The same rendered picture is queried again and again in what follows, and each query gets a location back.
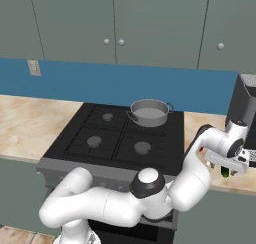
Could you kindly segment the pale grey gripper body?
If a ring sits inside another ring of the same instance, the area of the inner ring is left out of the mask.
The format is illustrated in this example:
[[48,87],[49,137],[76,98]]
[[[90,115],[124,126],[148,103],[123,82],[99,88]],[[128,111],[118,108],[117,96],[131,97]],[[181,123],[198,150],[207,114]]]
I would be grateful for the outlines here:
[[211,150],[207,150],[204,158],[214,165],[229,168],[231,171],[238,173],[246,173],[249,168],[249,151],[246,149],[241,149],[240,153],[232,158],[226,158]]

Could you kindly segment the grey metal pot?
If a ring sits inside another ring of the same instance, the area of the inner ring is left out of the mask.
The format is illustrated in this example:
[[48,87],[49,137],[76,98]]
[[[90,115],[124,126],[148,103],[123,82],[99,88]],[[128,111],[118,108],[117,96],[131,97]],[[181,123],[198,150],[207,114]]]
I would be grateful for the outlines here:
[[135,124],[154,128],[164,125],[168,120],[168,115],[173,112],[174,106],[171,103],[155,99],[142,99],[134,102],[126,114]]

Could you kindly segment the grey-green base cupboard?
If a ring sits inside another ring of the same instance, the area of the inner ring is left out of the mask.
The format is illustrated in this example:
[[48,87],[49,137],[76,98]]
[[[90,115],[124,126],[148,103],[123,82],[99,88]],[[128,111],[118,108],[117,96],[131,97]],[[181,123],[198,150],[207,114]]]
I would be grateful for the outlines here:
[[45,180],[36,165],[0,158],[0,225],[57,236],[39,219],[39,209],[46,196]]
[[209,191],[179,214],[174,244],[256,244],[256,197]]

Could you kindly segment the black coffee machine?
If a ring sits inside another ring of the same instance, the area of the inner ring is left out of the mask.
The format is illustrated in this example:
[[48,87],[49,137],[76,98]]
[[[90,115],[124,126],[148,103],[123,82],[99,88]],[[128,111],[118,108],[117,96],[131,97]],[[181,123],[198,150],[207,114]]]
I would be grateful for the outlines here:
[[237,76],[225,124],[231,119],[248,126],[244,148],[250,152],[249,166],[256,168],[256,74]]

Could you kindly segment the black gas stove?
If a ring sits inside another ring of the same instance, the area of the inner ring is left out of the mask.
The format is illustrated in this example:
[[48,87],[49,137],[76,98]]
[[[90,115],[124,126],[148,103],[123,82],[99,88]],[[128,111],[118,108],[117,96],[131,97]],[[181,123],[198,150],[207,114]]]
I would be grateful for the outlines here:
[[131,121],[123,106],[85,103],[76,112],[36,170],[52,192],[67,173],[83,167],[93,184],[117,190],[129,184],[146,167],[158,169],[167,182],[179,174],[184,160],[184,114],[174,111],[167,122],[144,128]]

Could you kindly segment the grey-green cupboard door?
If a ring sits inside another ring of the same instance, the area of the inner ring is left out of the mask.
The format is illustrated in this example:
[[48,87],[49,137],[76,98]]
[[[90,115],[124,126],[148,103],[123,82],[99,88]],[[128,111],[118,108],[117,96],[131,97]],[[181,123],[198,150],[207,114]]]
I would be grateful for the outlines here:
[[206,6],[207,0],[114,0],[117,62],[195,68]]
[[32,0],[0,0],[0,58],[44,58]]
[[45,59],[115,62],[113,0],[32,1]]
[[256,0],[209,0],[199,68],[256,72]]

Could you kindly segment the white wall socket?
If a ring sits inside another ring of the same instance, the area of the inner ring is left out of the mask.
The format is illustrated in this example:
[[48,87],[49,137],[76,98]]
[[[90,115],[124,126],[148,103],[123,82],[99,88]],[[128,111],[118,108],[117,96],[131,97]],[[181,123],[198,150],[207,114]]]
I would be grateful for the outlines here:
[[40,76],[41,75],[39,62],[37,60],[28,60],[27,63],[28,63],[28,67],[29,67],[31,76]]

